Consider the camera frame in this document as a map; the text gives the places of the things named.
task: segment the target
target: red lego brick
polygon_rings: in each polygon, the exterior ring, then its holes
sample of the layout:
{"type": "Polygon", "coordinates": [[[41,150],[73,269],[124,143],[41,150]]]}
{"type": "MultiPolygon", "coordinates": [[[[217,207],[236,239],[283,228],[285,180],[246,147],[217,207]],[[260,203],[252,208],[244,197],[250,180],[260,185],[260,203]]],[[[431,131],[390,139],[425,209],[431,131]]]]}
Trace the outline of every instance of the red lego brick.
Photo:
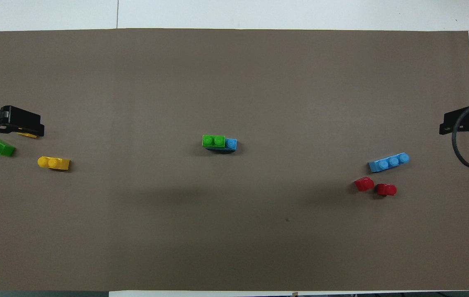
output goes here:
{"type": "Polygon", "coordinates": [[[362,177],[354,183],[361,192],[374,188],[374,181],[370,177],[362,177]]]}
{"type": "Polygon", "coordinates": [[[383,196],[394,196],[394,194],[396,194],[396,186],[393,184],[378,184],[376,189],[378,190],[378,194],[383,196]]]}

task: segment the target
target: brown work surface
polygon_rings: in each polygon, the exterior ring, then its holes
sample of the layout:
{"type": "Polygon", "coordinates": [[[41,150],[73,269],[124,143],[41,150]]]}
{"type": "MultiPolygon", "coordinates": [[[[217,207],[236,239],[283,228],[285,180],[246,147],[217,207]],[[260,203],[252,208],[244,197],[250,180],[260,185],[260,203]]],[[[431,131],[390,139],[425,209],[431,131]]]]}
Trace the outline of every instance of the brown work surface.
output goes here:
{"type": "Polygon", "coordinates": [[[469,289],[467,32],[0,32],[3,105],[0,290],[469,289]]]}

